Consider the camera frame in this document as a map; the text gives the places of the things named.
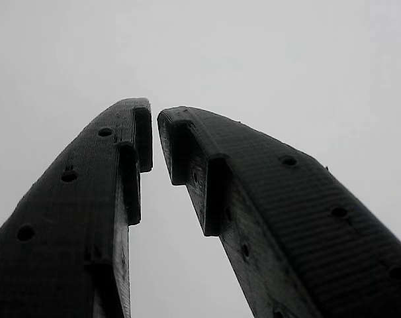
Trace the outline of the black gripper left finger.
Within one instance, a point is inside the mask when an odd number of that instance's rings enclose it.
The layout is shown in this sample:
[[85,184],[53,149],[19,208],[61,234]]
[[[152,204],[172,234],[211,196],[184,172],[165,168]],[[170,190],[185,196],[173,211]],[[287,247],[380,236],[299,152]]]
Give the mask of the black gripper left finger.
[[0,317],[129,317],[128,232],[152,166],[146,98],[93,119],[0,227]]

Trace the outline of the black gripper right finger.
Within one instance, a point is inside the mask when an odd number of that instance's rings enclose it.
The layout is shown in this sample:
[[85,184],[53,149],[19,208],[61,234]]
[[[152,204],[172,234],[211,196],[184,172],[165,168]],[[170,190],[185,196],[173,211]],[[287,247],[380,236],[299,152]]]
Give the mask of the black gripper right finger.
[[157,124],[255,317],[401,317],[401,242],[317,160],[202,109]]

